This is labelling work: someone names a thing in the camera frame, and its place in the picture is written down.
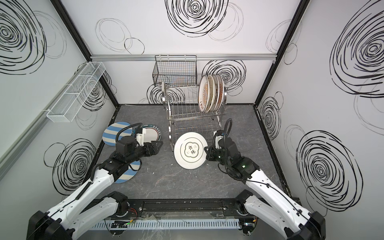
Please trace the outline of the cream floral plate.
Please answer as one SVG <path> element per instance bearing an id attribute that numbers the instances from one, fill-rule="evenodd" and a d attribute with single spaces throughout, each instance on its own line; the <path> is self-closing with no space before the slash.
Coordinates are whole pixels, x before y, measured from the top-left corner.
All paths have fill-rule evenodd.
<path id="1" fill-rule="evenodd" d="M 212 75 L 208 75 L 208 84 L 209 84 L 209 97 L 207 101 L 206 113 L 208 113 L 213 104 L 214 94 L 215 94 L 215 83 Z"/>

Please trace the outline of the white plate flower outline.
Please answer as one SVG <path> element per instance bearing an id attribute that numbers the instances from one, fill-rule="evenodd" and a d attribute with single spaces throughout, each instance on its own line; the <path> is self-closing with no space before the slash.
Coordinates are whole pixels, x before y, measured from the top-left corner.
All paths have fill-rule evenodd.
<path id="1" fill-rule="evenodd" d="M 202 135 L 195 132 L 185 133 L 175 143 L 175 160 L 184 169 L 197 169 L 206 161 L 205 148 L 207 146 L 208 143 Z"/>

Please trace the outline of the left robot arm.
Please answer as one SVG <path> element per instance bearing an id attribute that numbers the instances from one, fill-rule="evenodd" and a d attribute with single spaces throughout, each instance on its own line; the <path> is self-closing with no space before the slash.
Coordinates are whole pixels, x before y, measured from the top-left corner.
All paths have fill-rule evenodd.
<path id="1" fill-rule="evenodd" d="M 162 141 L 144 143 L 142 135 L 123 137 L 110 157 L 92 169 L 90 178 L 65 200 L 47 212 L 36 212 L 28 223 L 28 240 L 76 240 L 110 216 L 124 217 L 133 211 L 127 196 L 112 192 L 94 206 L 89 204 L 117 181 L 136 161 L 157 155 Z"/>

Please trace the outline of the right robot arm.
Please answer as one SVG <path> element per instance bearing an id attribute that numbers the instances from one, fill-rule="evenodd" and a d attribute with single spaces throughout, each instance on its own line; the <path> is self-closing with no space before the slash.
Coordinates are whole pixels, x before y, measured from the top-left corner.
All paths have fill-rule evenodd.
<path id="1" fill-rule="evenodd" d="M 205 148 L 208 161 L 226 167 L 235 180 L 255 191 L 243 191 L 239 200 L 247 214 L 254 215 L 279 232 L 286 240 L 324 240 L 326 220 L 319 212 L 310 212 L 295 202 L 250 158 L 238 151 L 231 138 L 222 138 Z"/>

